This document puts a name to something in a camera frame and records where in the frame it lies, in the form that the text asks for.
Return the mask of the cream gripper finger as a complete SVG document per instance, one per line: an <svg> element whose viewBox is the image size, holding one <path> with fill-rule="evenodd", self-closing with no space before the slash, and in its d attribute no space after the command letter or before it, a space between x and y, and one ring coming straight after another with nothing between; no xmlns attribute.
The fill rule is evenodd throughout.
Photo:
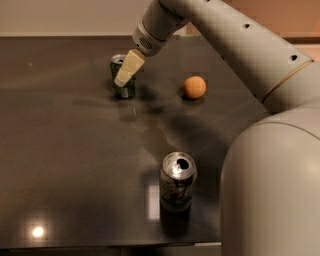
<svg viewBox="0 0 320 256"><path fill-rule="evenodd" d="M137 49L130 50L120 67L114 82L123 87L144 65L145 56Z"/></svg>

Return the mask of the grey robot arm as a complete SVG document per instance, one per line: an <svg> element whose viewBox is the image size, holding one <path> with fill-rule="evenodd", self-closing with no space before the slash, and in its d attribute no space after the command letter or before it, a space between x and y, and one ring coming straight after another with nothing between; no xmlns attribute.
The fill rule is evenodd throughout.
<svg viewBox="0 0 320 256"><path fill-rule="evenodd" d="M320 256L320 63L222 0L152 0L116 84L187 23L268 113L224 160L222 255Z"/></svg>

